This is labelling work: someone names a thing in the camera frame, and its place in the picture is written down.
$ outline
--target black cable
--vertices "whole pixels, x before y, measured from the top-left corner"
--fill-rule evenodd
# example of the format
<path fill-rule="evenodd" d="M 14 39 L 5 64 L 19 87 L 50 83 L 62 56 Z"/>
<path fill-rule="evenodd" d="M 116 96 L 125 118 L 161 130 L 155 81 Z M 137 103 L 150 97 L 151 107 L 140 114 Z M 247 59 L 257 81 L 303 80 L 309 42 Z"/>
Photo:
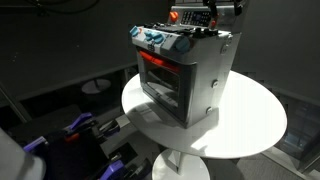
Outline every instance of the black cable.
<path fill-rule="evenodd" d="M 34 1 L 34 3 L 38 3 L 38 4 L 41 4 L 41 5 L 50 6 L 50 5 L 64 4 L 64 3 L 67 3 L 67 2 L 69 2 L 71 0 L 56 0 L 54 2 L 52 2 L 52 1 L 42 1 L 42 0 L 39 0 L 39 1 L 31 0 L 31 1 Z"/>
<path fill-rule="evenodd" d="M 93 2 L 88 7 L 80 9 L 80 10 L 77 10 L 77 11 L 59 11 L 59 10 L 55 10 L 55 9 L 51 9 L 51 8 L 46 7 L 46 6 L 43 6 L 43 4 L 41 4 L 41 2 L 36 2 L 34 0 L 25 0 L 25 1 L 28 2 L 29 4 L 32 4 L 32 5 L 36 6 L 36 7 L 38 7 L 42 11 L 44 10 L 44 11 L 53 12 L 53 13 L 56 13 L 56 14 L 67 14 L 67 15 L 78 14 L 78 13 L 87 11 L 87 10 L 93 8 L 94 6 L 96 6 L 100 2 L 100 0 L 96 0 L 95 2 Z"/>
<path fill-rule="evenodd" d="M 93 8 L 94 6 L 96 6 L 98 3 L 100 2 L 100 0 L 96 0 L 94 3 L 92 3 L 90 6 L 83 8 L 81 10 L 77 10 L 77 11 L 59 11 L 59 10 L 55 10 L 55 9 L 50 9 L 50 8 L 44 8 L 46 11 L 48 12 L 53 12 L 53 13 L 57 13 L 57 14 L 67 14 L 67 15 L 72 15 L 72 14 L 78 14 L 78 13 L 82 13 L 84 11 L 87 11 L 91 8 Z"/>

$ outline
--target control panel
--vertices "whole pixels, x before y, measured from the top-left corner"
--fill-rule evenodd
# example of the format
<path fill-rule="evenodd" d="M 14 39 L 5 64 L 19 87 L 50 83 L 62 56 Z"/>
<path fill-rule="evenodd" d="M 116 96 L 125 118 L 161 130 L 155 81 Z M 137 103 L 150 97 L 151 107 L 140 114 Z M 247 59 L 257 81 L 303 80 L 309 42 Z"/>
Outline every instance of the control panel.
<path fill-rule="evenodd" d="M 209 11 L 185 11 L 181 24 L 208 27 L 210 20 Z"/>
<path fill-rule="evenodd" d="M 151 52 L 160 54 L 160 49 L 171 50 L 173 44 L 177 41 L 180 35 L 168 32 L 158 31 L 144 27 L 134 27 L 130 31 L 133 37 L 133 43 L 139 45 Z"/>

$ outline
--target table top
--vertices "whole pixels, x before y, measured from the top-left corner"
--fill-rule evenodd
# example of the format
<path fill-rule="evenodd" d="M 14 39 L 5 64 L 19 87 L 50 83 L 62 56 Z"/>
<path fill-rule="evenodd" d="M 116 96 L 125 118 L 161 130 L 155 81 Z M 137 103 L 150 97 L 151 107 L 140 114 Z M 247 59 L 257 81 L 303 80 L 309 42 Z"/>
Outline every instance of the table top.
<path fill-rule="evenodd" d="M 232 159 L 260 153 L 277 143 L 287 127 L 278 99 L 265 87 L 230 71 L 219 110 L 188 129 L 156 105 L 132 78 L 122 106 L 139 131 L 155 142 L 191 155 Z"/>

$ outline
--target oven knob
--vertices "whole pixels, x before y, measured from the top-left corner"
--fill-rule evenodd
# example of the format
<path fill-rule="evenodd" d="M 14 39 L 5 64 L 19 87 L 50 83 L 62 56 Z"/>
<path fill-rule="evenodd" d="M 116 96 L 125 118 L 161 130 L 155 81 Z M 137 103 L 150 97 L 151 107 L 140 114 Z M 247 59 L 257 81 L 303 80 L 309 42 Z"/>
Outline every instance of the oven knob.
<path fill-rule="evenodd" d="M 160 44 L 160 43 L 162 43 L 163 40 L 164 40 L 163 35 L 160 34 L 160 33 L 152 33 L 151 36 L 152 36 L 152 39 L 154 40 L 154 42 L 155 42 L 156 44 Z"/>
<path fill-rule="evenodd" d="M 139 34 L 139 29 L 137 28 L 137 26 L 134 26 L 131 30 L 130 30 L 130 34 L 132 37 L 135 37 Z"/>
<path fill-rule="evenodd" d="M 145 38 L 146 41 L 151 41 L 152 40 L 152 36 L 151 36 L 151 32 L 150 31 L 146 31 L 146 32 L 144 32 L 144 34 L 146 35 L 146 38 Z"/>
<path fill-rule="evenodd" d="M 176 22 L 178 20 L 179 14 L 178 12 L 170 12 L 169 13 L 171 22 Z"/>
<path fill-rule="evenodd" d="M 175 47 L 179 52 L 185 53 L 190 48 L 190 41 L 187 37 L 183 37 L 179 42 L 176 43 Z"/>

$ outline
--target oven window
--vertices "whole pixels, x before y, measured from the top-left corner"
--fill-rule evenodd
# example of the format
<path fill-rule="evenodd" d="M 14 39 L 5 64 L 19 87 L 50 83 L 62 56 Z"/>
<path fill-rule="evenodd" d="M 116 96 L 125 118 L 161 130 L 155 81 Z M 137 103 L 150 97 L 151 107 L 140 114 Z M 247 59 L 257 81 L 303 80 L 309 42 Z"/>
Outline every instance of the oven window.
<path fill-rule="evenodd" d="M 146 84 L 157 96 L 173 107 L 178 107 L 179 76 L 151 62 L 144 61 L 146 67 Z"/>

